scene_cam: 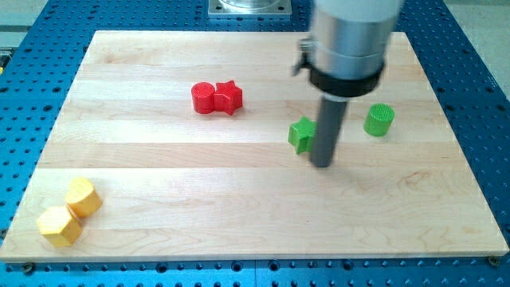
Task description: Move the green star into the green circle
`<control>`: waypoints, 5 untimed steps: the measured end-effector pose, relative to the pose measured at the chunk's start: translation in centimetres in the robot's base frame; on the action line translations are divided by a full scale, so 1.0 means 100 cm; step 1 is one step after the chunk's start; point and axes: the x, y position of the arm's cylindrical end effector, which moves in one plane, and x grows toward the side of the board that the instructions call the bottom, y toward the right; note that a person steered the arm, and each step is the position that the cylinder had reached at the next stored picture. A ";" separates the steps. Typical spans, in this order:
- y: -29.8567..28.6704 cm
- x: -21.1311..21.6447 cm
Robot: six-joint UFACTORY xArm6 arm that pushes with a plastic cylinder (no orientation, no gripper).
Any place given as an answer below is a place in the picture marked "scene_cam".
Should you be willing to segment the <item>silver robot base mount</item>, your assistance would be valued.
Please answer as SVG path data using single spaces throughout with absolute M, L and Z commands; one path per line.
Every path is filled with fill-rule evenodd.
M 208 14 L 230 15 L 290 15 L 291 0 L 209 0 Z

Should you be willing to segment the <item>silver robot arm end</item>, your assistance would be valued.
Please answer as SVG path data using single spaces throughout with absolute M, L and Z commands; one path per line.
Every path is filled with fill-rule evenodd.
M 338 98 L 373 91 L 402 6 L 403 0 L 315 0 L 292 74 L 308 69 L 312 85 Z

